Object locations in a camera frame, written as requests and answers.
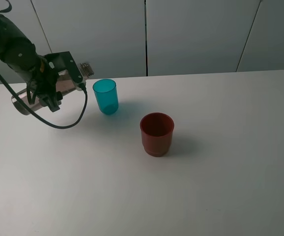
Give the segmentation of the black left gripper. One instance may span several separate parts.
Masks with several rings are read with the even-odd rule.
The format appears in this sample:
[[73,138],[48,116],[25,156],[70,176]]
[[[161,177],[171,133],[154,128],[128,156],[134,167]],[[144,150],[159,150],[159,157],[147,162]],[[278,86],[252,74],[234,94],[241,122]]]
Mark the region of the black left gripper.
[[41,106],[48,107],[51,112],[56,112],[60,109],[62,100],[61,92],[56,89],[59,75],[44,57],[38,55],[36,62],[28,88],[32,92],[32,98],[39,98]]

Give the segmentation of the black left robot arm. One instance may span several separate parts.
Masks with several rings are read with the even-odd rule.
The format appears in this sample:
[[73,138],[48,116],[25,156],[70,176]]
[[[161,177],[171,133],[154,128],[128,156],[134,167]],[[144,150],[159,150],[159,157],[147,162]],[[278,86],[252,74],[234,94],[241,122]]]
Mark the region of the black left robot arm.
[[59,75],[35,45],[12,23],[0,14],[0,60],[15,71],[27,85],[27,99],[37,99],[52,112],[59,109],[56,83]]

